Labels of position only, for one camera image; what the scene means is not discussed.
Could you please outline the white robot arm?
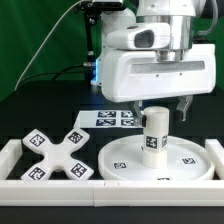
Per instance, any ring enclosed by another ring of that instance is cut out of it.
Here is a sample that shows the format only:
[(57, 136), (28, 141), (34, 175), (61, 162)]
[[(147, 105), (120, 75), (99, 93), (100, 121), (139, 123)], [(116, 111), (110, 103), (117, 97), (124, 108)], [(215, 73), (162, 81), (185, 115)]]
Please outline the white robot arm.
[(185, 113), (196, 94), (216, 83), (215, 45), (195, 31), (195, 18), (213, 24), (224, 16), (224, 0), (136, 0), (133, 13), (124, 0), (93, 0), (102, 20), (102, 50), (95, 83), (112, 102), (127, 102), (137, 126), (145, 124), (141, 102), (177, 97)]

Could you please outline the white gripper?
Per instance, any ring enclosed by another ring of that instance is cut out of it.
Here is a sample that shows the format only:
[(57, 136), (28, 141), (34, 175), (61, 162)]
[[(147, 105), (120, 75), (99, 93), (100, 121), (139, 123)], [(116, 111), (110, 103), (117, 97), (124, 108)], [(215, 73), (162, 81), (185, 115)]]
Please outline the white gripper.
[(209, 93), (216, 83), (215, 46), (195, 44), (181, 59), (161, 59), (171, 43), (167, 23), (137, 23), (109, 33), (110, 51), (103, 61), (102, 93), (110, 101), (133, 103), (136, 127), (146, 126), (142, 102), (179, 97), (176, 111), (181, 121), (195, 94)]

